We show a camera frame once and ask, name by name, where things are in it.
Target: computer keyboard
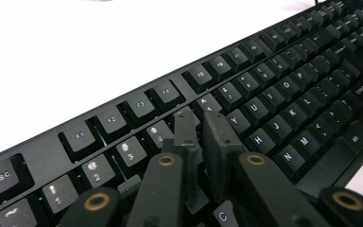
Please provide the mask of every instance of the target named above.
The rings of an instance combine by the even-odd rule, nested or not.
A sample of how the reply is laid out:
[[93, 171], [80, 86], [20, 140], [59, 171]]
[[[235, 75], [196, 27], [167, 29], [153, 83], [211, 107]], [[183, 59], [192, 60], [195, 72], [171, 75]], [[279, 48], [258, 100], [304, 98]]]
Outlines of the computer keyboard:
[[[311, 201], [345, 185], [363, 163], [363, 1], [314, 6], [1, 152], [0, 226], [55, 226], [99, 186], [126, 204], [183, 111], [199, 136], [224, 114]], [[199, 178], [184, 224], [222, 225], [232, 202], [213, 202], [202, 161]]]

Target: black keyboard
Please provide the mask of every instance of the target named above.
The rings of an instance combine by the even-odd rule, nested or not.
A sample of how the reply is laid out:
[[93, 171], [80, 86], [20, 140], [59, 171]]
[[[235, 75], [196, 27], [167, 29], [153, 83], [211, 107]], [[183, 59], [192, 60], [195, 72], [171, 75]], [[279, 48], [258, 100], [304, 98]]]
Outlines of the black keyboard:
[[[318, 4], [1, 152], [0, 226], [55, 226], [99, 186], [126, 200], [184, 111], [198, 135], [205, 112], [224, 114], [311, 201], [344, 186], [363, 164], [363, 1]], [[205, 178], [201, 161], [185, 226], [232, 212]]]

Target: keyboard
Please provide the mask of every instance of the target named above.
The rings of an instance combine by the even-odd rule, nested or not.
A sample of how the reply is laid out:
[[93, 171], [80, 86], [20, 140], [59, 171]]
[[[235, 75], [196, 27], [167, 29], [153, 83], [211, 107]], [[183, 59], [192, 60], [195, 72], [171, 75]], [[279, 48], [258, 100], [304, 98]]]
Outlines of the keyboard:
[[[224, 114], [310, 201], [344, 186], [363, 164], [363, 1], [318, 4], [1, 152], [0, 226], [55, 226], [100, 186], [126, 201], [185, 111], [199, 137]], [[199, 179], [185, 226], [224, 224], [233, 202], [211, 199], [202, 161]]]

